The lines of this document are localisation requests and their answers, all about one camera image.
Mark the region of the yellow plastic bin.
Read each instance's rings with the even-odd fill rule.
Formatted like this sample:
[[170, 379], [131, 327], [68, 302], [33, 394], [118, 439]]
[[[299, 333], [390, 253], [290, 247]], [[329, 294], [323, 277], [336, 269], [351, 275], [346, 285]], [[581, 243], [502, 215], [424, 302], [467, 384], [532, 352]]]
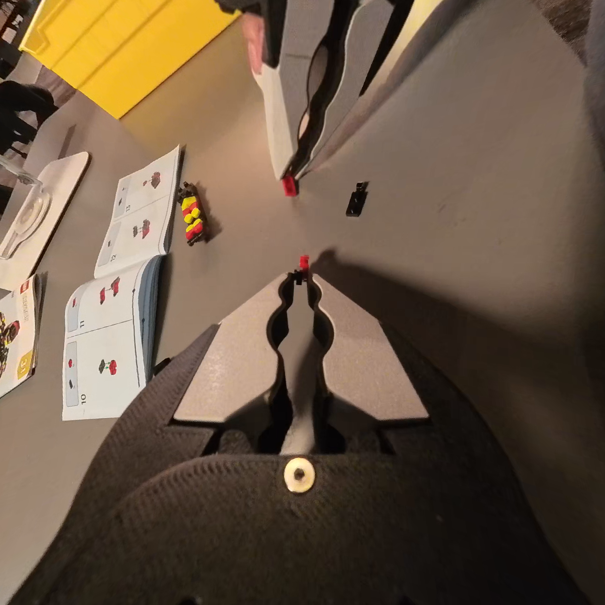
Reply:
[[42, 1], [19, 50], [120, 119], [237, 18], [215, 1]]

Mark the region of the black office chair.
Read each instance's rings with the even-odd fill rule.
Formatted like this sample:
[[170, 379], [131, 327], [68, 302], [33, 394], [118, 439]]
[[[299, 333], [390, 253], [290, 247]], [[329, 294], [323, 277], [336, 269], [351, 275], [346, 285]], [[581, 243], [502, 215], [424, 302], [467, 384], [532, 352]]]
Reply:
[[13, 150], [15, 143], [27, 145], [38, 129], [58, 110], [53, 95], [46, 88], [20, 84], [14, 80], [1, 82], [1, 155]]

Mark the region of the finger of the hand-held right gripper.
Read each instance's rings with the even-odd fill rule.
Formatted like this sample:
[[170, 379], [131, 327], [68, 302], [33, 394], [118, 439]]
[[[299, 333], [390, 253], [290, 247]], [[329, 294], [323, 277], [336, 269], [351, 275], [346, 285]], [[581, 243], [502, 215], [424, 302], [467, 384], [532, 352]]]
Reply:
[[277, 180], [296, 179], [342, 119], [341, 1], [263, 1], [260, 72]]
[[362, 1], [347, 21], [335, 59], [329, 60], [328, 80], [312, 101], [308, 132], [294, 161], [295, 177], [302, 177], [356, 104], [379, 49], [394, 5]]

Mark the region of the lego instruction booklet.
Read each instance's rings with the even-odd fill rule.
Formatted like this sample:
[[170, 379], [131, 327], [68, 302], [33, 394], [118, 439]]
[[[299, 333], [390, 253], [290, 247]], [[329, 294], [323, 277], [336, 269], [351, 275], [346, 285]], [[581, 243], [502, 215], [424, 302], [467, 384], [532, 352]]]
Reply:
[[94, 278], [65, 307], [63, 421], [118, 418], [151, 378], [182, 162], [177, 146], [118, 182]]

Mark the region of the person's right hand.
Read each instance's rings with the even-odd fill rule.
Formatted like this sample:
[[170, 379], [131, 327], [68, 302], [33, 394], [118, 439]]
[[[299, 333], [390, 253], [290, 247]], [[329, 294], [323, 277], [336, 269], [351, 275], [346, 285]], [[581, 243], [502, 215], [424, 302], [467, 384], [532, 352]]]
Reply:
[[247, 58], [254, 76], [262, 72], [262, 54], [265, 41], [264, 19], [251, 12], [242, 14], [240, 18], [243, 37], [246, 42]]

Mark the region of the small white lego leaflet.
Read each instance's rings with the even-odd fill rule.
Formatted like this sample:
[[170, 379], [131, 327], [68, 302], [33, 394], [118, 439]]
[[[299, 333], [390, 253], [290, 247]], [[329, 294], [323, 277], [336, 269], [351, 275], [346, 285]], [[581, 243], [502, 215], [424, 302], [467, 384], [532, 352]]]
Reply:
[[1, 299], [1, 397], [34, 375], [41, 300], [36, 274]]

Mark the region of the black red yellow lego assembly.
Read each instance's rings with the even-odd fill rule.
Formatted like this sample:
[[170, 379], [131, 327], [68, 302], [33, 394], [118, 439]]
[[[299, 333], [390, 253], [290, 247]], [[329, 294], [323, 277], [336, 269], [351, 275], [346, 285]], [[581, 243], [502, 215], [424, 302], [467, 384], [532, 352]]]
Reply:
[[178, 189], [177, 203], [186, 226], [187, 245], [191, 247], [200, 241], [207, 241], [210, 234], [209, 220], [196, 185], [183, 182]]

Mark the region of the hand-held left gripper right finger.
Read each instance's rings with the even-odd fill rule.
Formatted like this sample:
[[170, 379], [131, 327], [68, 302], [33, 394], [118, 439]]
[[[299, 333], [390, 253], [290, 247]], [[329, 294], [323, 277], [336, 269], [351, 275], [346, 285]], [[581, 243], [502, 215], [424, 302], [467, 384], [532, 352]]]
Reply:
[[425, 421], [421, 401], [381, 323], [321, 276], [308, 281], [321, 345], [320, 412], [327, 421]]

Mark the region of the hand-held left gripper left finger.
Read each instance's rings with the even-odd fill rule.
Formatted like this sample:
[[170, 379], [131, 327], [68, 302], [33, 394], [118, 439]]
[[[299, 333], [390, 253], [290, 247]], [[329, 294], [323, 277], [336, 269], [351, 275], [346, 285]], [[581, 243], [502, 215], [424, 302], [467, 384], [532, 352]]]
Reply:
[[280, 274], [216, 329], [179, 403], [178, 422], [271, 422], [284, 383], [291, 275]]

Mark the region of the person's dark grey clothing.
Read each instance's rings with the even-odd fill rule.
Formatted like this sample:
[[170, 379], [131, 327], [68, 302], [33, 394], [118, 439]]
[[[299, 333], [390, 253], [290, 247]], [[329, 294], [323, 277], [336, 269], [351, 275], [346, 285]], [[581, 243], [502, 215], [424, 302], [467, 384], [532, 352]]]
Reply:
[[593, 1], [585, 36], [585, 105], [604, 171], [604, 1]]

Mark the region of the wooden book stand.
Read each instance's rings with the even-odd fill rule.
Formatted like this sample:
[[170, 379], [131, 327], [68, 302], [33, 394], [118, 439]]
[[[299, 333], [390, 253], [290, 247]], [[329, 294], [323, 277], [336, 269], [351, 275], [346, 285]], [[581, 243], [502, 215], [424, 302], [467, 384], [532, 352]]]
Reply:
[[1, 241], [1, 289], [34, 273], [91, 160], [80, 152], [50, 162], [37, 177]]

